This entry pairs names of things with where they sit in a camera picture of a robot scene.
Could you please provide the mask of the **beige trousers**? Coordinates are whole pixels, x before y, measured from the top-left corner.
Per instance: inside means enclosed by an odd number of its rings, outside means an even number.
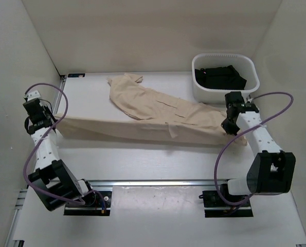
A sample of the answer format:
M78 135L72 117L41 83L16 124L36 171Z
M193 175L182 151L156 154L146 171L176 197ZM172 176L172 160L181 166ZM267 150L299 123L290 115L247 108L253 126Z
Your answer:
M233 136L221 127L226 113L203 103L143 87L143 77L125 73L108 78L109 98L131 121L66 116L57 125L65 138L95 135L203 145L225 145Z

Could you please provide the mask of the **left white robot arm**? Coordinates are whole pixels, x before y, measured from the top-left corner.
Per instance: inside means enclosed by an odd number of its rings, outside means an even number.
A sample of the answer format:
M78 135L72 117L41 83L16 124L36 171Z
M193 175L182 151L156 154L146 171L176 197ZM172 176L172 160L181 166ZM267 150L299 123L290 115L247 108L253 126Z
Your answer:
M28 114L25 130L34 141L36 168L25 178L49 210L64 204L73 207L90 206L96 193L81 186L73 173L60 159L56 145L56 119L41 98L25 98L23 106Z

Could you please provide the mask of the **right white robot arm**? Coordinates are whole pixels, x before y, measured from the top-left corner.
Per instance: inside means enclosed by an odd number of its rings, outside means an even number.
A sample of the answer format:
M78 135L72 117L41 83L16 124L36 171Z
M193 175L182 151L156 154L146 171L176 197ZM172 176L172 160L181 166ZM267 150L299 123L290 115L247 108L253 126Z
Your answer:
M262 121L258 107L245 101L240 92L225 95L226 118L221 123L224 131L235 139L248 141L254 155L247 174L230 179L221 185L219 199L230 206L238 196L279 195L290 191L296 158L285 152L271 137Z

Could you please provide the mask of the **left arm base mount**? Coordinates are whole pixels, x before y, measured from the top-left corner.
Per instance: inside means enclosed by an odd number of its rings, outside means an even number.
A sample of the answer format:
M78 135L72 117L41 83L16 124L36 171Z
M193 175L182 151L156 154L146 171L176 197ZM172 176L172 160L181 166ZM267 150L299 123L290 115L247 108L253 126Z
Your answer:
M79 207L68 206L64 207L64 216L99 216L107 217L111 213L112 204L112 187L94 187L97 192L91 192L82 197L85 202Z

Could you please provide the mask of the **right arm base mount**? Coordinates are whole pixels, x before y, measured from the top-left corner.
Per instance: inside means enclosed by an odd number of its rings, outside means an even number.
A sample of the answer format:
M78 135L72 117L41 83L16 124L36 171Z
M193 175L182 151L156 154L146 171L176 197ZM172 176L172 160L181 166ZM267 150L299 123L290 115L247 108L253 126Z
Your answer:
M203 201L205 218L251 218L254 216L250 201L242 206L230 206L214 190L202 191L199 199Z

